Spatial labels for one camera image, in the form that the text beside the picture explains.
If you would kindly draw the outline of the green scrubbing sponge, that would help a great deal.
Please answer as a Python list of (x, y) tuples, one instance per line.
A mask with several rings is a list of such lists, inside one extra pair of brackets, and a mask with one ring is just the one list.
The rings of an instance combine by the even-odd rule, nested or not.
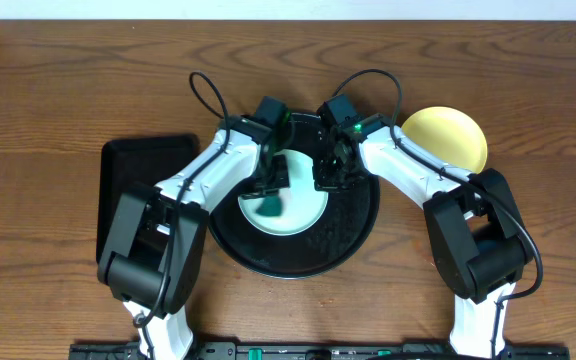
[(283, 213), (283, 201), (279, 195), (271, 195), (264, 197), (255, 213), (264, 217), (279, 217)]

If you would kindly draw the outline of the light green plate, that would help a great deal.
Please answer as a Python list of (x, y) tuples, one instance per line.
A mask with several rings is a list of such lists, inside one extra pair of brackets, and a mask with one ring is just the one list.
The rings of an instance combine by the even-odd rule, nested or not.
[(314, 187), (313, 159), (299, 151), (282, 150), (287, 158), (290, 187), (281, 189), (283, 213), (279, 217), (264, 217), (255, 213), (263, 198), (238, 198), (244, 217), (258, 230), (274, 235), (289, 236), (312, 227), (323, 215), (328, 193)]

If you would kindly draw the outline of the yellow plate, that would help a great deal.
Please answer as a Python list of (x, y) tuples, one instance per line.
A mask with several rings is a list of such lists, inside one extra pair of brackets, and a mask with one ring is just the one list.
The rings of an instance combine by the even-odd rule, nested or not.
[(451, 107), (421, 109), (403, 123), (405, 135), (441, 160), (480, 173), (487, 162), (488, 144), (480, 126)]

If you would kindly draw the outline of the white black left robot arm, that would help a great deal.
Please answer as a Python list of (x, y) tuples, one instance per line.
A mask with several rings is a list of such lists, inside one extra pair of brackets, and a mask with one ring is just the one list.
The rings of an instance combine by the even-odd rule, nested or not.
[(123, 302), (145, 359), (183, 359), (194, 335), (184, 309), (197, 281), (211, 212), (237, 186), (280, 174), (276, 153), (294, 138), (289, 116), (228, 116), (212, 143), (178, 173), (137, 183), (118, 201), (98, 280)]

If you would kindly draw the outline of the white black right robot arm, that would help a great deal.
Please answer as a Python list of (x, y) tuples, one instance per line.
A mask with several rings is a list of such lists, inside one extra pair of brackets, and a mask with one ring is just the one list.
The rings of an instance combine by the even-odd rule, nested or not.
[(529, 262), (541, 261), (505, 178), (475, 174), (425, 150), (382, 114), (324, 115), (315, 187), (345, 190), (377, 176), (424, 213), (435, 267), (455, 295), (450, 344), (461, 356), (498, 359), (507, 303)]

